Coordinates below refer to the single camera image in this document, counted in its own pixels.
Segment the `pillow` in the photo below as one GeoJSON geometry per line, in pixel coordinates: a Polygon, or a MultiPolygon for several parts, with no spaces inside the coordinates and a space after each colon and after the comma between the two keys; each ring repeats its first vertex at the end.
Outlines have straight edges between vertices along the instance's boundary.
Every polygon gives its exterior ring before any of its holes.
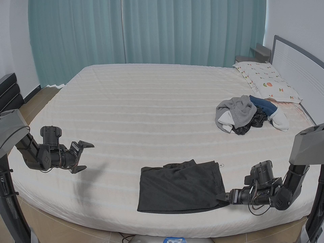
{"type": "Polygon", "coordinates": [[[252,90],[262,99],[277,102],[300,103],[302,98],[270,63],[239,62],[233,65],[248,81],[252,90]]]}

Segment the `white bed sheet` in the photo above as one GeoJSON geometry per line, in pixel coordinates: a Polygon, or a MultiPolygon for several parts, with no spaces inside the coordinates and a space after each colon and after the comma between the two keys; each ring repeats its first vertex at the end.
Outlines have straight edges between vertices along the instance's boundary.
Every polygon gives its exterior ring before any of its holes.
{"type": "Polygon", "coordinates": [[[224,99],[253,93],[234,68],[112,64],[84,68],[30,124],[41,143],[44,125],[62,128],[60,143],[91,142],[78,173],[30,170],[14,148],[9,156],[15,189],[32,205],[87,227],[134,234],[221,237],[264,229],[310,213],[319,167],[311,166],[302,193],[286,211],[261,217],[247,206],[231,205],[192,214],[137,212],[140,170],[195,159],[215,160],[225,189],[242,188],[253,165],[272,160],[274,176],[284,176],[294,136],[312,123],[292,103],[280,103],[288,132],[268,122],[245,136],[217,128],[215,108],[224,99]]]}

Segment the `floor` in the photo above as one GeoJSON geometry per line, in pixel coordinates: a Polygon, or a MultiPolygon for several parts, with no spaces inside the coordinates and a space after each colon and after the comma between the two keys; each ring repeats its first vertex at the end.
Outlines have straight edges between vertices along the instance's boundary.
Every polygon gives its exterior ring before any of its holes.
{"type": "MultiPolygon", "coordinates": [[[[27,124],[43,109],[43,107],[59,91],[56,87],[45,87],[39,91],[28,103],[20,108],[27,124]]],[[[83,227],[51,214],[48,214],[18,197],[23,214],[28,224],[34,229],[40,243],[122,243],[122,237],[117,232],[103,231],[83,227]]],[[[215,243],[293,243],[306,222],[306,217],[287,224],[263,229],[259,231],[213,238],[215,243]]],[[[12,243],[8,229],[0,217],[0,243],[12,243]]]]}

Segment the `baseboard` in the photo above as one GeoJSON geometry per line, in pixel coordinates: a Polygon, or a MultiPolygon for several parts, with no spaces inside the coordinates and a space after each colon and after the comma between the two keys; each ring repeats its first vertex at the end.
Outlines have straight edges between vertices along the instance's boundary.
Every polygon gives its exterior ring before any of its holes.
{"type": "Polygon", "coordinates": [[[31,92],[29,93],[29,95],[27,95],[27,96],[24,98],[25,103],[27,103],[30,99],[32,99],[33,96],[36,95],[40,90],[41,90],[41,86],[39,85],[39,86],[36,87],[33,91],[31,91],[31,92]]]}

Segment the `gray sweater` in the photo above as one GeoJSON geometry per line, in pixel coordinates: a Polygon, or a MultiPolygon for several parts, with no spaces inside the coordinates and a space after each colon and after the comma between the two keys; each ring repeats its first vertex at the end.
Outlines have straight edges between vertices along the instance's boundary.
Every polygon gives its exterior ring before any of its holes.
{"type": "Polygon", "coordinates": [[[218,122],[218,119],[224,112],[230,111],[234,121],[234,127],[237,129],[247,125],[254,114],[257,111],[255,105],[251,102],[248,95],[242,95],[241,97],[233,97],[230,100],[222,101],[216,107],[215,123],[224,132],[228,132],[223,129],[223,125],[218,122]]]}

